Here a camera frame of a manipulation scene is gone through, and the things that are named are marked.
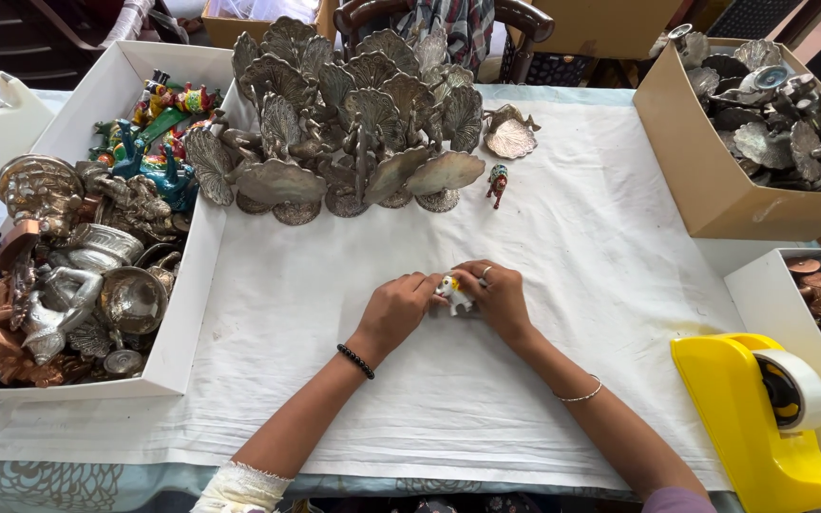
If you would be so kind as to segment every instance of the yellow tape dispenser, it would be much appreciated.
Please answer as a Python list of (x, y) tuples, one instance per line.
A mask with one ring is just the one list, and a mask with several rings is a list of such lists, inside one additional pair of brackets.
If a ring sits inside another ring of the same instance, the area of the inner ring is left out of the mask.
[(762, 335), (670, 343), (702, 423), (747, 513), (821, 507), (821, 380)]

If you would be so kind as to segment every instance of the woman's left hand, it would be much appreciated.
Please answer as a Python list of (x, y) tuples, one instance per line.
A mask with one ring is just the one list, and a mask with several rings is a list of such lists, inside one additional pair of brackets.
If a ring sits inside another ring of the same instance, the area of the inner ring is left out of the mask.
[(348, 348), (375, 369), (420, 324), (441, 280), (438, 273), (416, 272), (381, 285), (372, 293)]

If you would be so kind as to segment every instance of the white box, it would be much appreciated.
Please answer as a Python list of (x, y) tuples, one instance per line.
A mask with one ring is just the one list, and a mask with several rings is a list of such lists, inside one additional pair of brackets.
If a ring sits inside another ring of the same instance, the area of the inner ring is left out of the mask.
[[(724, 277), (749, 333), (774, 339), (821, 378), (821, 330), (784, 265), (790, 257), (821, 260), (821, 248), (774, 249)], [(821, 449), (821, 427), (815, 430)]]
[[(85, 160), (87, 148), (101, 143), (94, 137), (94, 123), (129, 118), (144, 80), (151, 78), (155, 67), (169, 73), (171, 81), (226, 91), (233, 84), (232, 55), (232, 50), (221, 48), (118, 41), (81, 80), (31, 152), (71, 163)], [(185, 393), (225, 223), (221, 207), (199, 198), (179, 277), (141, 378), (46, 389), (0, 389), (0, 400), (64, 401)], [(10, 227), (6, 220), (3, 231)]]

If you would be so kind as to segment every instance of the black beaded bracelet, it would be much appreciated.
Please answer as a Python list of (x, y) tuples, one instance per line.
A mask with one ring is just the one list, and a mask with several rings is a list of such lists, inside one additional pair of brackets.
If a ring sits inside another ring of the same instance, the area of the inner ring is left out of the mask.
[(363, 361), (362, 358), (357, 356), (357, 354), (355, 352), (349, 350), (346, 345), (337, 344), (337, 350), (340, 351), (342, 354), (344, 354), (344, 356), (346, 356), (346, 357), (350, 358), (351, 360), (353, 360), (354, 363), (359, 365), (359, 368), (362, 369), (363, 372), (366, 373), (367, 379), (372, 380), (372, 379), (376, 378), (376, 374), (372, 371), (372, 369), (369, 367), (369, 365), (367, 365), (366, 362)]

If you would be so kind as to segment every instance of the packing tape roll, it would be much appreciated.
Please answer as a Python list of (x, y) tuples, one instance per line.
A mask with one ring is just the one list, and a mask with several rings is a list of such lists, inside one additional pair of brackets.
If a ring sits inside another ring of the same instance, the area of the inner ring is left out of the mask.
[(815, 370), (799, 357), (780, 349), (754, 350), (752, 353), (757, 360), (779, 368), (800, 395), (800, 414), (791, 424), (778, 426), (778, 430), (796, 433), (821, 426), (821, 379)]

